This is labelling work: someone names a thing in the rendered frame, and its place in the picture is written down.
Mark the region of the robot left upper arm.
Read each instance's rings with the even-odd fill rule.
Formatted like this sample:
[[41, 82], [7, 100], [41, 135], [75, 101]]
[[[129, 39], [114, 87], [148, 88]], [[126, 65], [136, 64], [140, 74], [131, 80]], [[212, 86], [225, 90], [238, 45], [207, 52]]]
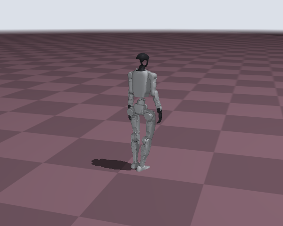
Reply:
[[132, 90], [132, 73], [133, 73], [133, 71], [128, 73], [129, 93], [133, 93], [133, 90]]

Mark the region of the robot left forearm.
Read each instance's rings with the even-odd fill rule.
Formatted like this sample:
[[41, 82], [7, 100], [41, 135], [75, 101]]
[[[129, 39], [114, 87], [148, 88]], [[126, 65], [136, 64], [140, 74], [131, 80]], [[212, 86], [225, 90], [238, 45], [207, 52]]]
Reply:
[[128, 105], [133, 106], [133, 97], [134, 97], [134, 94], [128, 92]]

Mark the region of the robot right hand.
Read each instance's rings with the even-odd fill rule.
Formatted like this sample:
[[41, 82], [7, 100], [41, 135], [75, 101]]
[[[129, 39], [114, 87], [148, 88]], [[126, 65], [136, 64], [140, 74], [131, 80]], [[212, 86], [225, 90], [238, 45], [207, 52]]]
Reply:
[[162, 120], [162, 110], [160, 111], [160, 108], [158, 108], [157, 112], [158, 112], [158, 117], [159, 117], [159, 121], [157, 123], [160, 123]]

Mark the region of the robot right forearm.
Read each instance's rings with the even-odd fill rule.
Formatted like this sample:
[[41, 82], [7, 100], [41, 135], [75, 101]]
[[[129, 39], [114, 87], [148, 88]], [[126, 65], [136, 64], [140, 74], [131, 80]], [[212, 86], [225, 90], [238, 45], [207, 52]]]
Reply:
[[160, 103], [160, 100], [159, 100], [159, 96], [158, 96], [158, 91], [155, 91], [155, 97], [153, 97], [153, 101], [155, 103], [155, 106], [156, 106], [156, 110], [158, 108], [160, 108], [160, 111], [162, 110], [162, 107], [161, 107], [161, 103]]

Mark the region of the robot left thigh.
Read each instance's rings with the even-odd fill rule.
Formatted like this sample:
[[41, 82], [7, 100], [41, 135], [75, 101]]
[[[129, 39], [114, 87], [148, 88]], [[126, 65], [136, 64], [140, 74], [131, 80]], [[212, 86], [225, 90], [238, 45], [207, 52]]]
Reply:
[[127, 110], [127, 114], [131, 116], [131, 125], [133, 128], [132, 140], [138, 141], [140, 139], [140, 117], [133, 112], [134, 107], [131, 106]]

